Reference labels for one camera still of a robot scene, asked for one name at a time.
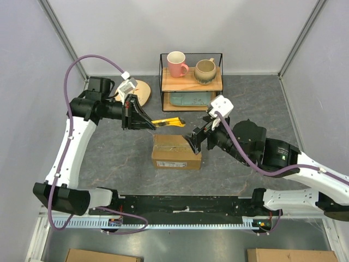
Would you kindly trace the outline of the yellow utility knife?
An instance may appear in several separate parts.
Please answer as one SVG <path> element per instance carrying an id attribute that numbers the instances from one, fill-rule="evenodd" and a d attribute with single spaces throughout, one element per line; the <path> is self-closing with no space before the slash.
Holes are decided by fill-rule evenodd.
<path id="1" fill-rule="evenodd" d="M 152 123 L 156 127 L 164 127 L 164 126 L 184 127 L 185 126 L 185 121 L 180 117 L 153 120 Z"/>

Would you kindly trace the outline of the brown cardboard express box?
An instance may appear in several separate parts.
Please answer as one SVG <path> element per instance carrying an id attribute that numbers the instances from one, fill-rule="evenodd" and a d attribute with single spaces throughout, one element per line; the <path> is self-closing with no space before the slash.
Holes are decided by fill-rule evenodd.
<path id="1" fill-rule="evenodd" d="M 202 154 L 193 153 L 181 135 L 153 135 L 152 162 L 158 169 L 199 170 Z"/>

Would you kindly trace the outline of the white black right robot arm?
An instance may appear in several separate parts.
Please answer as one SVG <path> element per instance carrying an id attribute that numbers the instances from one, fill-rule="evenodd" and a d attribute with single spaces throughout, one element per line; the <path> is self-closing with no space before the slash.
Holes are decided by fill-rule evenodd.
<path id="1" fill-rule="evenodd" d="M 267 137 L 267 130 L 245 120 L 229 126 L 229 118 L 213 127 L 214 119 L 204 117 L 203 127 L 183 138 L 195 154 L 219 147 L 231 157 L 264 176 L 284 178 L 307 186 L 303 190 L 255 189 L 251 211 L 262 215 L 267 210 L 316 211 L 337 221 L 348 221 L 348 175 L 341 174 L 311 159 L 299 148 Z"/>

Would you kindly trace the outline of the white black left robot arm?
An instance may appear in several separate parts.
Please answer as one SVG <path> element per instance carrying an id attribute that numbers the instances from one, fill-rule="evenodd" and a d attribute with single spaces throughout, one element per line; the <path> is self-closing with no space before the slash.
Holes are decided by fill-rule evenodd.
<path id="1" fill-rule="evenodd" d="M 151 118 L 141 108 L 138 95 L 149 86 L 133 78 L 123 81 L 115 95 L 115 82 L 92 76 L 88 88 L 70 103 L 72 116 L 67 125 L 57 158 L 43 183 L 35 183 L 33 194 L 52 211 L 81 216 L 101 207 L 108 215 L 119 210 L 117 191 L 108 188 L 79 190 L 79 174 L 87 145 L 103 118 L 120 120 L 123 129 L 155 130 Z"/>

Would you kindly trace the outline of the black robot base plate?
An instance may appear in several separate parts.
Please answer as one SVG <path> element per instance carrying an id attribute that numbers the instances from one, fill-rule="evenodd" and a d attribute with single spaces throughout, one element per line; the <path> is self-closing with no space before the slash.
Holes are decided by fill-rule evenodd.
<path id="1" fill-rule="evenodd" d="M 152 222 L 237 222 L 243 217 L 282 216 L 256 197 L 204 195 L 124 195 L 112 198 L 109 211 L 90 209 L 90 215 L 110 215 L 112 210 L 128 213 Z"/>

